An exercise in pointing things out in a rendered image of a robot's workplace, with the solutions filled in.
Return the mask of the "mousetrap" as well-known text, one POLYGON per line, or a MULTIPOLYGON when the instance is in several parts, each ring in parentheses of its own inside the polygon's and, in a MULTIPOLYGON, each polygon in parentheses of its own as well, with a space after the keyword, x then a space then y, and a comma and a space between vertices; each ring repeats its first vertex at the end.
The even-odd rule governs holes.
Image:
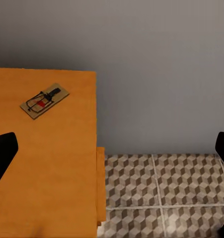
POLYGON ((26 101, 20 107, 34 120, 54 105, 66 98, 70 93, 57 82, 26 101))

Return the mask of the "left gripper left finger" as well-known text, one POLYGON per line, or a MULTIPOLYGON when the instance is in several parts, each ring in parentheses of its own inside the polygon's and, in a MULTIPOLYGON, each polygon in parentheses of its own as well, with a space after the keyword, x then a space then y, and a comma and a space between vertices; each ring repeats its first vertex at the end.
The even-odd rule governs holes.
POLYGON ((0 135, 0 180, 18 151, 14 132, 0 135))

